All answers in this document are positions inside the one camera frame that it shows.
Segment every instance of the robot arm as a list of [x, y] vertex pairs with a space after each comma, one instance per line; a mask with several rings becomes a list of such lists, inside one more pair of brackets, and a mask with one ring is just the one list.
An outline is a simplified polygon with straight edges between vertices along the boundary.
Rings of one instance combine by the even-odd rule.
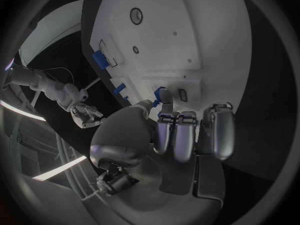
[[6, 71], [3, 89], [8, 84], [28, 86], [34, 91], [44, 92], [50, 100], [66, 112], [70, 112], [74, 122], [82, 129], [98, 126], [102, 121], [103, 114], [94, 106], [88, 106], [83, 102], [89, 97], [85, 89], [78, 88], [70, 83], [63, 84], [59, 81], [49, 79], [42, 71], [30, 70], [15, 63]]

